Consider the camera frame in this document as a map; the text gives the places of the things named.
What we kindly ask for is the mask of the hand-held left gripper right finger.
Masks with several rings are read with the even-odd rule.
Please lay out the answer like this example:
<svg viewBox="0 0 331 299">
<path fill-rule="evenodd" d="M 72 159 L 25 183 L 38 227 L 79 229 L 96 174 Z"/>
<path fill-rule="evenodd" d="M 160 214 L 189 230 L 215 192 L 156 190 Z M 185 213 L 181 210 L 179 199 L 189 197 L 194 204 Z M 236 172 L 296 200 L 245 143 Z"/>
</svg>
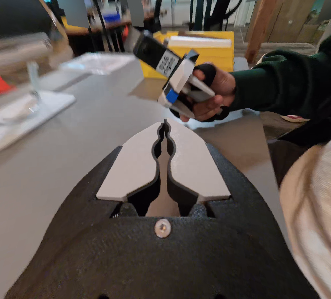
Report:
<svg viewBox="0 0 331 299">
<path fill-rule="evenodd" d="M 230 198 L 230 191 L 200 136 L 169 118 L 164 120 L 164 134 L 170 156 L 167 191 L 178 204 L 180 216 L 188 216 L 197 203 Z"/>
</svg>

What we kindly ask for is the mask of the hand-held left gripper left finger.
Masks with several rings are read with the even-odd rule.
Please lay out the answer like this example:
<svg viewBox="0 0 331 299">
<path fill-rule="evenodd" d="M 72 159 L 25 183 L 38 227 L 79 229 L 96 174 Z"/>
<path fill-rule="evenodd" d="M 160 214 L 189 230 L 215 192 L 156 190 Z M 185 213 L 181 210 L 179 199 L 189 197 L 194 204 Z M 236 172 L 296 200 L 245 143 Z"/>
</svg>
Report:
<svg viewBox="0 0 331 299">
<path fill-rule="evenodd" d="M 132 136 L 119 149 L 98 190 L 99 200 L 130 203 L 145 216 L 160 193 L 160 166 L 164 123 L 156 122 Z"/>
</svg>

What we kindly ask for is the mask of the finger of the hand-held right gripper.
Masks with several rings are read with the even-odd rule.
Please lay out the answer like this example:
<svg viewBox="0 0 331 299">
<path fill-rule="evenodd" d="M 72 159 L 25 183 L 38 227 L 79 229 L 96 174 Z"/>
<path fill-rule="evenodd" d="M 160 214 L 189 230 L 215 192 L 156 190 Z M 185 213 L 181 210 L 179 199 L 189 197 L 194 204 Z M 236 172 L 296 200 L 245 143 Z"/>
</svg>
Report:
<svg viewBox="0 0 331 299">
<path fill-rule="evenodd" d="M 180 116 L 186 116 L 189 119 L 195 119 L 195 115 L 193 113 L 193 103 L 189 100 L 176 100 L 174 103 L 169 103 L 169 109 L 171 113 L 180 118 Z"/>
<path fill-rule="evenodd" d="M 193 72 L 194 66 L 195 64 L 192 61 L 187 59 L 182 60 L 178 68 L 163 86 L 162 92 L 158 98 L 159 104 L 165 108 L 169 108 L 166 94 L 171 88 L 179 94 L 177 100 L 187 100 L 187 96 L 191 92 L 191 85 L 188 81 Z"/>
</svg>

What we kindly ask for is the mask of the yellow plastic bin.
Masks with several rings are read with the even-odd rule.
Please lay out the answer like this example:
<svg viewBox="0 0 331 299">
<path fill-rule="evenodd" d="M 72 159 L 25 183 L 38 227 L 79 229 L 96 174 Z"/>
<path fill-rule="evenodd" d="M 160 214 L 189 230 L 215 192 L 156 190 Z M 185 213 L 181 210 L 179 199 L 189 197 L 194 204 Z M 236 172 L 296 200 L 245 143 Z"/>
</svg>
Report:
<svg viewBox="0 0 331 299">
<path fill-rule="evenodd" d="M 196 61 L 197 65 L 209 62 L 219 69 L 232 72 L 234 68 L 234 32 L 233 31 L 167 31 L 166 33 L 156 32 L 154 38 L 163 43 L 173 36 L 198 36 L 200 38 L 212 38 L 229 40 L 229 46 L 170 46 L 169 48 L 180 57 L 194 49 L 200 56 Z"/>
</svg>

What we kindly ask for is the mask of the person's right forearm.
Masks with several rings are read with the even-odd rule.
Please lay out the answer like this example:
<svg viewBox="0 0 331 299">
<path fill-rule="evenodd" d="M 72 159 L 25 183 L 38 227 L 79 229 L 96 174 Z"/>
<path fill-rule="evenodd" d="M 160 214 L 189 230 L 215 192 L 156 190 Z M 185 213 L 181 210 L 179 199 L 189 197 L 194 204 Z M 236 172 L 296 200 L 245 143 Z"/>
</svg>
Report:
<svg viewBox="0 0 331 299">
<path fill-rule="evenodd" d="M 250 108 L 312 119 L 331 94 L 330 48 L 306 56 L 290 51 L 266 54 L 254 68 L 234 72 L 230 111 Z"/>
</svg>

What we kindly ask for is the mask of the person's right hand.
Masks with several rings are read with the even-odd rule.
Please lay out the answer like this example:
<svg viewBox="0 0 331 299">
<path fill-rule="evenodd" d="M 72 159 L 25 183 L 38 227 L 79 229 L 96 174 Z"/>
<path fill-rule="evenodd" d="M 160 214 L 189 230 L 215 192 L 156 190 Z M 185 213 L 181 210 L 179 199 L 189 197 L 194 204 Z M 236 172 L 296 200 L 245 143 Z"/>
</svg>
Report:
<svg viewBox="0 0 331 299">
<path fill-rule="evenodd" d="M 214 91 L 215 96 L 193 105 L 193 113 L 197 121 L 209 120 L 220 111 L 222 106 L 229 107 L 234 101 L 236 83 L 230 73 L 216 68 L 210 88 Z"/>
</svg>

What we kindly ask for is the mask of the white tube with metal cap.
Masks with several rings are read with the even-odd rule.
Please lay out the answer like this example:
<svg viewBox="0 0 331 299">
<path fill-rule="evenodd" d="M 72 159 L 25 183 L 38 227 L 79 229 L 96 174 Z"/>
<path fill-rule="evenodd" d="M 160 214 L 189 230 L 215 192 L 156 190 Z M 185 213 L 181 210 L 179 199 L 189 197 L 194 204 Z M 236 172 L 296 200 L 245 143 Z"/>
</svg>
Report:
<svg viewBox="0 0 331 299">
<path fill-rule="evenodd" d="M 230 48 L 231 39 L 217 39 L 195 36 L 172 36 L 168 40 L 169 47 L 187 48 Z"/>
</svg>

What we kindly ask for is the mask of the blue plastic bin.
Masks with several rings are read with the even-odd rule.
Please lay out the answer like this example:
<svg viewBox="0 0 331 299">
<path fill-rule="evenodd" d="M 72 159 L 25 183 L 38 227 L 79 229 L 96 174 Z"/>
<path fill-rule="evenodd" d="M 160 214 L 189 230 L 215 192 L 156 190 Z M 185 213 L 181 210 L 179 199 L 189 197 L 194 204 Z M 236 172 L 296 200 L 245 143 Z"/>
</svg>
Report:
<svg viewBox="0 0 331 299">
<path fill-rule="evenodd" d="M 102 16 L 105 23 L 115 23 L 121 21 L 121 16 L 117 12 L 103 13 Z"/>
</svg>

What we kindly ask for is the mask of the printed paper sheet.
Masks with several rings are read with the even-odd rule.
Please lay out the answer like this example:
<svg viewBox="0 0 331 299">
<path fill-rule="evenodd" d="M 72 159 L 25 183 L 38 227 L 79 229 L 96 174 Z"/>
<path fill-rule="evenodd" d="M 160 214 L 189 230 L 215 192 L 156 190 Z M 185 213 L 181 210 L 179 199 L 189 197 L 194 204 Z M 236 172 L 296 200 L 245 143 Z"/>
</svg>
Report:
<svg viewBox="0 0 331 299">
<path fill-rule="evenodd" d="M 135 59 L 134 55 L 126 53 L 85 53 L 60 64 L 59 69 L 94 75 L 110 75 Z"/>
</svg>

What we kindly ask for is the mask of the white tablet stand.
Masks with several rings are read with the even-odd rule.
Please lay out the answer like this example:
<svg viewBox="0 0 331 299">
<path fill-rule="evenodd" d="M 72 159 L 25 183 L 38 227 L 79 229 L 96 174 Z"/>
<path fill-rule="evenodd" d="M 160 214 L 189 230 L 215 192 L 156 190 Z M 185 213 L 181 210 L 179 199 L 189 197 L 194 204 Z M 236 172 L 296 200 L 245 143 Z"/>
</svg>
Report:
<svg viewBox="0 0 331 299">
<path fill-rule="evenodd" d="M 27 134 L 61 113 L 76 98 L 73 95 L 41 90 L 39 66 L 27 62 L 29 90 L 0 108 L 0 150 L 8 148 Z"/>
</svg>

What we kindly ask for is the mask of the person's green jacket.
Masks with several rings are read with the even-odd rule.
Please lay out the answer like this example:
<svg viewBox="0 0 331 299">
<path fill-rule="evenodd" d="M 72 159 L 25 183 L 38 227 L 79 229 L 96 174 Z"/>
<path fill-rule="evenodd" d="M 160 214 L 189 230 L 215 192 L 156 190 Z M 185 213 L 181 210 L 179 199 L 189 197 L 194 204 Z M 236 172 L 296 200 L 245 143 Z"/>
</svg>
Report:
<svg viewBox="0 0 331 299">
<path fill-rule="evenodd" d="M 311 147 L 325 145 L 331 138 L 331 116 L 309 120 L 306 124 L 268 141 L 267 145 L 278 187 L 291 166 Z"/>
</svg>

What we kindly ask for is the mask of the cardboard holder with black panel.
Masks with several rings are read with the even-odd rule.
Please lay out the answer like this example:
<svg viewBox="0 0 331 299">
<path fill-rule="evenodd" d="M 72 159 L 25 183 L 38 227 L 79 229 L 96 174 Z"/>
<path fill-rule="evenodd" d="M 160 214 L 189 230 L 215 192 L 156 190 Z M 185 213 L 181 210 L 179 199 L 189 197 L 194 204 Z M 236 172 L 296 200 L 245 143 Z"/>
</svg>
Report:
<svg viewBox="0 0 331 299">
<path fill-rule="evenodd" d="M 73 58 L 60 21 L 44 0 L 0 0 L 1 75 L 35 61 L 56 69 Z"/>
</svg>

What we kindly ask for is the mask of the wooden post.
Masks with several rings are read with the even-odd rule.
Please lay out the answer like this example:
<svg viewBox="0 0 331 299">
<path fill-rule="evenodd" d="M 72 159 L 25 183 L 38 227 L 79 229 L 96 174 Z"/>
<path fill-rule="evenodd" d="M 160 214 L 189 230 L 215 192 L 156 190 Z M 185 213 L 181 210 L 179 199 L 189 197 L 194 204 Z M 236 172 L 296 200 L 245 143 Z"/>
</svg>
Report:
<svg viewBox="0 0 331 299">
<path fill-rule="evenodd" d="M 245 58 L 253 63 L 263 43 L 308 43 L 318 27 L 316 0 L 257 1 L 246 35 Z"/>
</svg>

